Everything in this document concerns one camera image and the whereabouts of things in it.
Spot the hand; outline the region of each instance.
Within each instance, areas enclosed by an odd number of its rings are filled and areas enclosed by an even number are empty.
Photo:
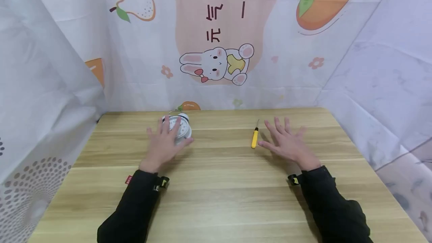
[[[268,149],[281,156],[285,160],[294,161],[301,170],[310,171],[321,167],[321,162],[315,154],[303,142],[303,134],[306,127],[301,127],[297,134],[291,134],[290,120],[285,117],[285,127],[279,123],[279,118],[274,118],[275,127],[265,120],[265,126],[270,131],[276,145],[266,141],[259,141],[259,146]]]
[[[174,144],[177,131],[180,127],[180,118],[177,118],[173,129],[170,131],[170,118],[165,115],[165,121],[159,118],[157,132],[153,133],[150,127],[147,128],[147,134],[150,138],[150,144],[147,149],[147,156],[139,164],[139,169],[144,172],[157,173],[161,166],[173,160],[183,147],[194,141],[193,138],[187,138],[181,141],[179,145]]]

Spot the alarm clock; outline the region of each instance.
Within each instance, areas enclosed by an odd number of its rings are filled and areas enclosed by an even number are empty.
[[[179,112],[178,115],[171,115],[171,113]],[[169,115],[169,130],[171,131],[176,124],[178,118],[180,118],[180,127],[177,134],[175,135],[175,144],[179,144],[185,138],[190,138],[192,136],[192,129],[189,124],[189,117],[187,114],[174,110],[168,113]]]

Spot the clock face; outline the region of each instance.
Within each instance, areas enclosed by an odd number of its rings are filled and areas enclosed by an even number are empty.
[[[171,117],[169,119],[169,130],[170,131],[173,129],[174,125],[176,124],[177,118],[179,118],[179,117],[178,116],[173,116],[173,117]],[[178,129],[176,137],[180,137],[180,136],[185,135],[188,132],[188,129],[189,129],[188,122],[184,118],[182,118],[182,117],[180,117],[180,120],[181,120],[180,121],[180,127]]]

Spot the yellow screwdriver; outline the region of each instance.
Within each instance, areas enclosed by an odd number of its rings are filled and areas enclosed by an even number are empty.
[[[258,120],[258,121],[256,122],[256,128],[255,128],[255,130],[253,131],[252,144],[251,144],[251,146],[250,146],[250,147],[252,147],[253,149],[254,149],[255,147],[257,147],[257,141],[258,141],[258,123],[259,123],[259,121],[260,121],[260,120]]]

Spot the black sleeve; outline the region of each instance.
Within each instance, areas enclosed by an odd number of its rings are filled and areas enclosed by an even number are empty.
[[[357,201],[347,201],[325,166],[298,176],[323,243],[371,243],[366,216]]]
[[[143,243],[159,192],[157,174],[137,170],[115,212],[97,230],[98,243]]]

